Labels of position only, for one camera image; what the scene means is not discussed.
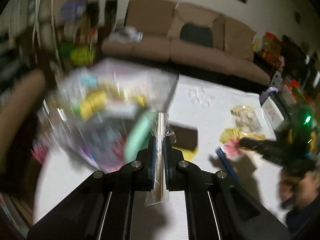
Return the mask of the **person's right hand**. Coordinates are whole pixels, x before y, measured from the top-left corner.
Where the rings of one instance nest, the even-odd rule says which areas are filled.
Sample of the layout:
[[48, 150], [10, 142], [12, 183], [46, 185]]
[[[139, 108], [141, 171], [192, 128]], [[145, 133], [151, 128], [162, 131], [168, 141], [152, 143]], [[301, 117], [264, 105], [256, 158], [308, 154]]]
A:
[[302, 178], [298, 178], [282, 169], [278, 185], [278, 195], [282, 202], [293, 197], [294, 206], [304, 209], [319, 195], [319, 172], [309, 171]]

